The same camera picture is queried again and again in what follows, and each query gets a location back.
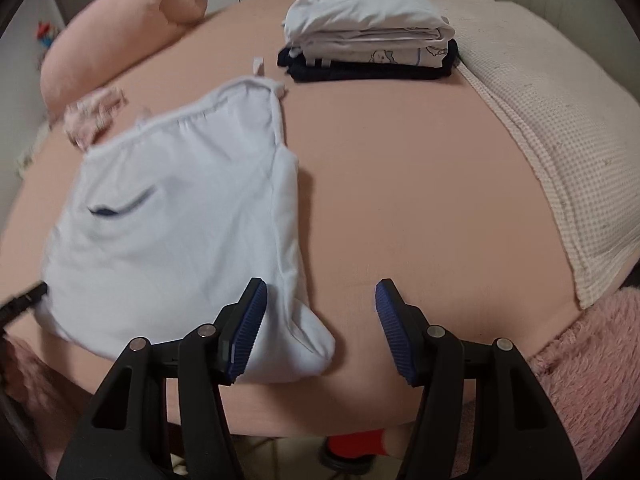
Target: ribbed blue pad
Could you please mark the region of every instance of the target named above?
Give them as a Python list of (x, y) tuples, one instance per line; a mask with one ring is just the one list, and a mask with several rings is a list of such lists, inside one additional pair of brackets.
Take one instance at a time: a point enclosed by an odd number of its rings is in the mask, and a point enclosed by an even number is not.
[(233, 380), (244, 373), (266, 309), (267, 285), (260, 282), (231, 343), (231, 359), (226, 373)]
[(382, 282), (376, 285), (376, 310), (382, 324), (382, 330), (385, 331), (386, 342), (389, 344), (398, 373), (409, 384), (413, 384), (417, 379), (417, 371), (414, 366), (414, 357), (409, 338)]

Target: black mark on garment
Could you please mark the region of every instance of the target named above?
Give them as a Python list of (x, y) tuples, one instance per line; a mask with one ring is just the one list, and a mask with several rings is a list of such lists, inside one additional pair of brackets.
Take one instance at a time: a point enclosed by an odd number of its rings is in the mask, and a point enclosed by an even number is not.
[(123, 207), (121, 207), (119, 209), (111, 209), (110, 207), (108, 207), (106, 205), (99, 205), (99, 206), (95, 207), (94, 209), (89, 208), (89, 211), (91, 212), (92, 215), (105, 216), (105, 217), (110, 217), (110, 218), (115, 217), (115, 216), (126, 215), (127, 213), (131, 213), (135, 208), (139, 207), (144, 202), (146, 202), (146, 200), (151, 195), (153, 195), (153, 193), (155, 191), (156, 191), (155, 186), (151, 186), (149, 189), (145, 190), (139, 197), (137, 197), (132, 202), (130, 202), (126, 206), (123, 206)]

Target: black folded garment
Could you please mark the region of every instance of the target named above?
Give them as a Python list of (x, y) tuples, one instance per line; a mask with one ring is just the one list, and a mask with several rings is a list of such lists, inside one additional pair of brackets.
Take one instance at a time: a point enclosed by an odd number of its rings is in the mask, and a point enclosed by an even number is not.
[(458, 57), (458, 44), (449, 40), (447, 55), (442, 59), (442, 67), (412, 66), (386, 63), (350, 63), (332, 61), (330, 66), (322, 66), (316, 59), (314, 66), (307, 66), (305, 56), (289, 55), (290, 48), (285, 47), (278, 53), (278, 66), (287, 67), (293, 81), (310, 83), (313, 81), (343, 81), (346, 79), (440, 79), (451, 75), (453, 62)]

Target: red sock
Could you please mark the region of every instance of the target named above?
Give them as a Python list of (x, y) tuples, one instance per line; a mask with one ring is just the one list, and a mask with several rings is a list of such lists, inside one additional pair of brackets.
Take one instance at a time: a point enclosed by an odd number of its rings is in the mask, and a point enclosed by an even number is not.
[(358, 458), (364, 455), (386, 455), (382, 445), (385, 430), (365, 431), (348, 435), (330, 436), (327, 439), (329, 451), (343, 458)]

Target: pink fluffy blanket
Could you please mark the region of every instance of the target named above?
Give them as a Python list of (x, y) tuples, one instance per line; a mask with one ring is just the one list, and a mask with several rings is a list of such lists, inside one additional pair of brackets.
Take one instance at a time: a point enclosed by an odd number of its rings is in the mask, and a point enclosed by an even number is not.
[[(10, 341), (8, 393), (33, 417), (54, 476), (90, 396)], [(625, 288), (598, 301), (529, 365), (569, 434), (587, 477), (613, 448), (640, 405), (640, 290)], [(454, 473), (468, 464), (473, 403), (465, 405)]]

